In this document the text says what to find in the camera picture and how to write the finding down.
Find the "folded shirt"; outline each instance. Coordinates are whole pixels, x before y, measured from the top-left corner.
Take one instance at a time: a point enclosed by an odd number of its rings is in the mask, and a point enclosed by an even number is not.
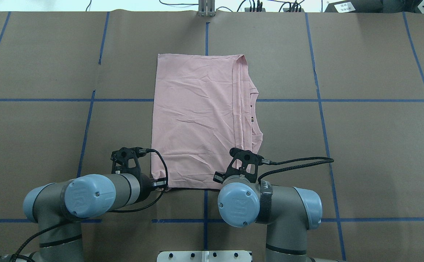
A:
[[[152,148],[170,187],[220,189],[213,176],[226,171],[230,148],[258,152],[258,94],[244,55],[158,55]],[[151,172],[165,176],[155,155]]]

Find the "white mounting plate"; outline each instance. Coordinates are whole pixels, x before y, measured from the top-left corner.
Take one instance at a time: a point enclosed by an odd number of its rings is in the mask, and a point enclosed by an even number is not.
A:
[[[245,250],[163,251],[158,254],[157,262],[252,262],[252,252]]]

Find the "black device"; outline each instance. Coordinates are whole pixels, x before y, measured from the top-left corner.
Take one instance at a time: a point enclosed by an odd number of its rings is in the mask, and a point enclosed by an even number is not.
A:
[[[158,188],[167,188],[167,178],[151,179],[140,171],[138,159],[147,154],[147,149],[141,147],[122,147],[112,152],[112,174],[132,174],[137,178],[140,185],[140,195],[137,202],[144,201],[150,194]],[[129,166],[129,160],[133,159],[136,166]]]
[[[353,6],[353,10],[343,10],[344,7],[340,5],[346,4],[346,7]],[[330,3],[324,11],[325,13],[382,13],[383,1],[382,0],[344,0],[336,3]]]

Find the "metal bracket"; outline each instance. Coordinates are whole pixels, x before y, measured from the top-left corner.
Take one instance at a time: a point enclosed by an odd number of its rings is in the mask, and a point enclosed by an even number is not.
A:
[[[215,0],[199,0],[198,16],[215,16]]]
[[[245,250],[163,251],[157,262],[252,262],[252,252]]]

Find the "robot logo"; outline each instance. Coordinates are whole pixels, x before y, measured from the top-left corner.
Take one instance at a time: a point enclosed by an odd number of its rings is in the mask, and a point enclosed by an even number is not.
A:
[[[248,213],[248,199],[233,198],[233,211],[230,212],[232,216],[247,216]]]
[[[85,188],[79,188],[74,190],[73,196],[72,196],[74,209],[85,207],[87,205],[84,198],[85,194],[86,194]]]

